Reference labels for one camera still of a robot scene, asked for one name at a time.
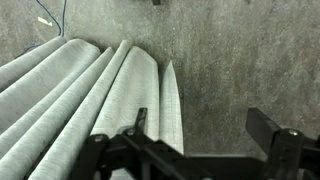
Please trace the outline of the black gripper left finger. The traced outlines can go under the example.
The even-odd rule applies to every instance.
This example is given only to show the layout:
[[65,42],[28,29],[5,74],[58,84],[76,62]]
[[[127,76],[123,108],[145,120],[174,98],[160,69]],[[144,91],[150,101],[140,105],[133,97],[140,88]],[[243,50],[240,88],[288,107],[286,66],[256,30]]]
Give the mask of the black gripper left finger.
[[136,134],[141,134],[144,132],[145,122],[147,120],[148,109],[143,107],[138,110],[136,117],[134,129]]

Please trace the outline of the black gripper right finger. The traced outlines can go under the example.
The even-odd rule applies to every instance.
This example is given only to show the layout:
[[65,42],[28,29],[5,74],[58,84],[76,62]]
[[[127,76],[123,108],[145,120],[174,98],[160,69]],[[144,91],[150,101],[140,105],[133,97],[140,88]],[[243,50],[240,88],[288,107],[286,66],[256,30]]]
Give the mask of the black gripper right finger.
[[281,127],[258,108],[248,109],[245,128],[266,155],[271,150],[274,137],[281,131]]

